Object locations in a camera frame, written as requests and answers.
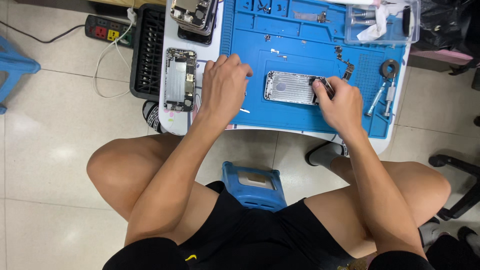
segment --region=black plastic crate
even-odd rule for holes
[[[158,101],[160,96],[164,29],[164,6],[143,4],[138,9],[130,73],[130,92],[137,98]]]

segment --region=black cable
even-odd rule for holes
[[[30,35],[30,34],[27,34],[27,33],[25,33],[25,32],[22,32],[22,31],[18,30],[17,28],[15,28],[15,27],[12,27],[12,26],[10,26],[10,25],[8,25],[8,24],[6,24],[6,23],[2,22],[2,21],[0,21],[0,24],[3,24],[3,25],[5,25],[6,27],[10,27],[11,29],[13,29],[13,30],[15,30],[15,31],[17,31],[17,32],[19,32],[19,33],[22,33],[22,34],[24,34],[24,35],[26,35],[26,36],[29,36],[29,37],[31,37],[31,38],[33,38],[33,39],[35,39],[35,40],[36,40],[36,41],[38,41],[38,42],[42,42],[42,43],[46,43],[46,44],[48,44],[48,43],[52,43],[53,41],[55,41],[55,40],[57,40],[57,39],[59,39],[59,38],[63,37],[64,35],[66,35],[66,34],[70,33],[71,31],[73,31],[73,30],[75,30],[75,29],[77,29],[77,28],[79,28],[79,27],[85,26],[85,25],[77,25],[77,26],[75,26],[74,28],[72,28],[72,29],[68,30],[67,32],[65,32],[65,33],[63,33],[63,34],[61,34],[61,35],[59,35],[59,36],[57,36],[57,37],[54,37],[54,38],[52,38],[52,40],[49,40],[49,41],[43,41],[43,40],[40,40],[40,39],[38,39],[38,38],[36,38],[36,37],[34,37],[34,36]]]

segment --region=blue stool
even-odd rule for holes
[[[0,102],[8,96],[22,74],[37,73],[39,70],[40,64],[18,54],[6,39],[0,37],[0,71],[8,72],[8,77],[0,88]],[[0,114],[6,110],[0,105]]]
[[[272,212],[287,207],[278,170],[266,172],[225,161],[222,172],[222,182],[228,192],[243,206]]]

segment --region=hand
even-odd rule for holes
[[[316,80],[312,84],[327,124],[335,128],[344,140],[364,132],[361,125],[363,100],[360,89],[350,86],[338,77],[330,77],[327,81],[335,91],[332,100],[320,81]]]
[[[248,64],[242,64],[234,53],[230,57],[220,55],[216,62],[205,65],[202,104],[198,114],[225,129],[239,113],[245,98],[245,89],[253,71]]]

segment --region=blue silicone repair mat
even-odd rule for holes
[[[260,5],[266,5],[267,11],[259,11]],[[345,10],[345,6],[315,0],[225,0],[220,53],[236,53],[253,69],[243,102],[250,113],[241,111],[233,124],[336,133],[318,106],[266,100],[264,89],[269,71],[341,77],[347,65],[336,58],[337,45],[342,46],[342,59],[355,65],[348,83],[360,88],[367,110],[382,83],[382,63],[392,58],[405,68],[405,46],[345,44]],[[326,12],[330,22],[295,19],[294,12]],[[384,110],[385,93],[374,115],[363,116],[369,137],[386,138],[390,119],[381,115]]]

